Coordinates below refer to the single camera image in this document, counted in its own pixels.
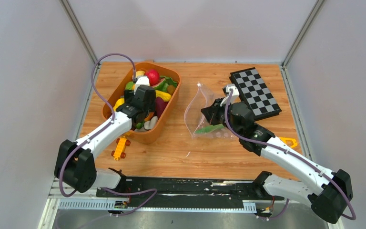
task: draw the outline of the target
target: orange plastic basket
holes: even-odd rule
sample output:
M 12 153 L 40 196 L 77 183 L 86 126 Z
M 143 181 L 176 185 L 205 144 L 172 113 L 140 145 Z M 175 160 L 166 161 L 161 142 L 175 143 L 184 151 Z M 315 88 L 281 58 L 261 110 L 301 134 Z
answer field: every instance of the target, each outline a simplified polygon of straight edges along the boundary
M 166 123 L 166 120 L 168 119 L 169 115 L 171 114 L 171 111 L 174 109 L 174 107 L 177 104 L 177 99 L 179 98 L 179 91 L 180 91 L 180 85 L 182 84 L 181 78 L 179 74 L 173 70 L 161 67 L 159 65 L 156 65 L 152 62 L 140 62 L 135 65 L 137 71 L 139 70 L 149 70 L 149 69 L 155 69 L 159 72 L 160 75 L 164 75 L 167 77 L 171 77 L 174 81 L 178 82 L 179 84 L 176 87 L 175 92 L 172 95 L 172 98 L 168 102 L 168 105 L 165 108 L 165 111 L 162 113 L 161 117 L 159 117 L 158 122 L 156 123 L 155 127 L 147 132 L 135 132 L 133 130 L 130 130 L 126 133 L 128 138 L 134 139 L 135 141 L 138 141 L 143 144 L 150 144 L 152 142 L 155 142 L 156 139 L 161 135 L 163 126 Z M 109 98 L 109 103 L 114 106 L 116 104 L 116 101 L 124 95 L 124 88 L 125 85 L 131 81 L 133 69 L 131 68 L 130 71 L 127 73 L 127 75 L 124 77 L 124 79 L 121 81 L 121 83 L 118 85 L 116 90 L 113 92 L 113 94 Z M 112 111 L 110 108 L 104 104 L 102 114 L 104 119 L 110 118 L 112 115 Z

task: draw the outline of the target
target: white backdrop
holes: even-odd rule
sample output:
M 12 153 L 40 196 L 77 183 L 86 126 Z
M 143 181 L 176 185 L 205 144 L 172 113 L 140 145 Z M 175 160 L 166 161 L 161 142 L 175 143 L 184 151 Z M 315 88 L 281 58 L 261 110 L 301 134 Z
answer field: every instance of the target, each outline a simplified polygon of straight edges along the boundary
M 0 0 L 0 228 L 36 228 L 92 63 L 61 4 Z
M 351 175 L 345 228 L 366 228 L 366 1 L 326 1 L 288 70 L 316 161 Z
M 315 0 L 69 2 L 98 57 L 122 52 L 134 60 L 281 62 Z

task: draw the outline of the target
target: black and white checkered board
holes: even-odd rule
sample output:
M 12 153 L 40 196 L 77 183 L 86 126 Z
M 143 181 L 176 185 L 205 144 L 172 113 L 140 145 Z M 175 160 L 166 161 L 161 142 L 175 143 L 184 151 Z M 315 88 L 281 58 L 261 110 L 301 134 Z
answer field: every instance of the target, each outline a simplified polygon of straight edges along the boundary
M 253 110 L 256 121 L 281 112 L 277 101 L 255 68 L 233 72 L 229 79 L 238 88 L 241 100 Z

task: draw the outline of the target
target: clear ziplock bag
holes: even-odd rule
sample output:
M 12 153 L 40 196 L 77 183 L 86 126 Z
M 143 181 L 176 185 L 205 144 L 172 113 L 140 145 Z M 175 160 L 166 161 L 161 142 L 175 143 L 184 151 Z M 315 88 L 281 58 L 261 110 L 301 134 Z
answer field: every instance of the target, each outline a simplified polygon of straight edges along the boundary
M 184 123 L 189 130 L 192 138 L 227 138 L 236 139 L 232 133 L 222 124 L 210 125 L 201 113 L 201 109 L 211 106 L 215 99 L 224 97 L 224 94 L 215 94 L 207 86 L 198 83 L 198 91 L 194 99 L 189 103 L 184 112 Z

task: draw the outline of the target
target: wooden surface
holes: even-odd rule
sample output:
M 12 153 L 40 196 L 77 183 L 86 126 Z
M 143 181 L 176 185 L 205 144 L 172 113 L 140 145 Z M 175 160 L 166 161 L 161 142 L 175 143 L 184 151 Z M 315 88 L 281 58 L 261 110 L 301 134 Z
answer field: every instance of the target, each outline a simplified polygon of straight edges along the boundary
M 198 177 L 224 179 L 255 179 L 263 170 L 295 179 L 275 163 L 242 148 L 237 140 L 192 139 L 184 124 L 184 111 L 197 93 L 197 83 L 204 83 L 215 93 L 222 94 L 222 87 L 231 83 L 230 72 L 256 67 L 266 85 L 277 100 L 280 115 L 258 121 L 276 136 L 295 138 L 298 141 L 287 94 L 278 65 L 274 64 L 219 64 L 219 63 L 157 63 L 175 70 L 182 78 L 178 104 L 169 117 L 158 140 L 143 145 L 132 140 L 126 147 L 126 158 L 115 161 L 111 151 L 113 142 L 96 159 L 96 167 L 122 169 L 127 176 Z M 131 68 L 126 62 L 105 62 L 99 73 L 97 88 L 109 98 L 118 82 Z M 81 136 L 98 127 L 103 121 L 104 102 L 93 94 L 86 114 Z

